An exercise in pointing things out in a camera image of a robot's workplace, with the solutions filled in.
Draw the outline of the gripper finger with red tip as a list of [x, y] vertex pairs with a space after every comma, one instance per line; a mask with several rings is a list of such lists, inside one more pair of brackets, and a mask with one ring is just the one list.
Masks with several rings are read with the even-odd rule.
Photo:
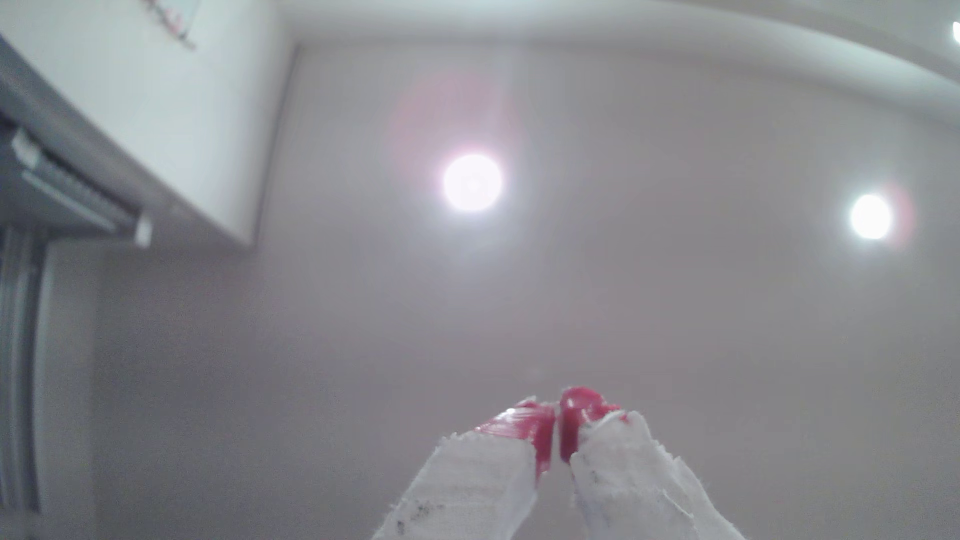
[[512, 539], [549, 470], [556, 405], [524, 399], [443, 437], [372, 539]]
[[588, 539], [744, 539], [641, 412], [589, 387], [569, 387], [559, 400], [558, 428], [559, 456]]

